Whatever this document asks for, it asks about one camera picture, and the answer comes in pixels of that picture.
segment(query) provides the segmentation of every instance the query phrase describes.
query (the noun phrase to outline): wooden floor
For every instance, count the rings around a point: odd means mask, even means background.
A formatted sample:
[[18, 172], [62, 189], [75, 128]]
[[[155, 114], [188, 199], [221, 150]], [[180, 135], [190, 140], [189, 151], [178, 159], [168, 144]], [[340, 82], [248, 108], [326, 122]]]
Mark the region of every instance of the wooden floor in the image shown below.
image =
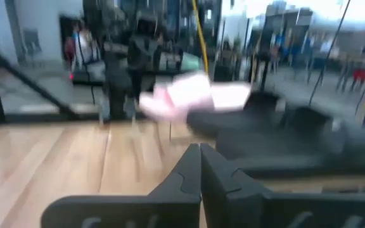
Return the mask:
[[[62, 196], [148, 194], [169, 174], [190, 142], [185, 125], [97, 123], [0, 127], [0, 227], [35, 228], [43, 210]], [[322, 183], [353, 185], [365, 177], [266, 181], [280, 191]], [[203, 211], [201, 227], [206, 227]]]

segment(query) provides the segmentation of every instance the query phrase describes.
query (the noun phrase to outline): black cable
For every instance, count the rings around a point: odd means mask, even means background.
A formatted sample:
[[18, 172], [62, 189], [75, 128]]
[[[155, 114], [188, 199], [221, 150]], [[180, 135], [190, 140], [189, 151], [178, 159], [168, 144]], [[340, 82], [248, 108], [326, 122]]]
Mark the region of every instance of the black cable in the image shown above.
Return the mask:
[[308, 105], [309, 106], [312, 104], [312, 98], [315, 95], [315, 92], [316, 92], [316, 89], [317, 89], [317, 85], [320, 83], [321, 80], [323, 80], [324, 70], [326, 68], [326, 65], [328, 64], [330, 53], [332, 52], [333, 46], [335, 45], [335, 41], [336, 41], [337, 35], [339, 34], [340, 28], [342, 27], [343, 21], [344, 21], [345, 16], [346, 16], [347, 9], [349, 8], [349, 4], [350, 4], [350, 0], [347, 1], [347, 5], [346, 5], [346, 8], [345, 8], [345, 11], [343, 12], [343, 16], [342, 16], [342, 19], [340, 20], [339, 26], [337, 27], [337, 31], [335, 33], [335, 37], [333, 38], [333, 41], [332, 41], [332, 43], [330, 45], [328, 54], [326, 55], [326, 58], [324, 60], [324, 64], [322, 66], [321, 73], [319, 74], [319, 77], [317, 78], [317, 81], [316, 81], [314, 90], [312, 91], [311, 97], [309, 98], [309, 102], [308, 102]]
[[[78, 32], [77, 35], [78, 35], [77, 40], [78, 40], [78, 43], [79, 43], [79, 49], [80, 49], [80, 54], [81, 54], [82, 66], [86, 70], [88, 83], [91, 83], [91, 76], [90, 76], [90, 74], [88, 72], [87, 65], [86, 65], [86, 62], [84, 60], [84, 55], [82, 54], [82, 50], [81, 50], [80, 32]], [[94, 86], [91, 86], [91, 96], [93, 97], [93, 104], [95, 105]]]

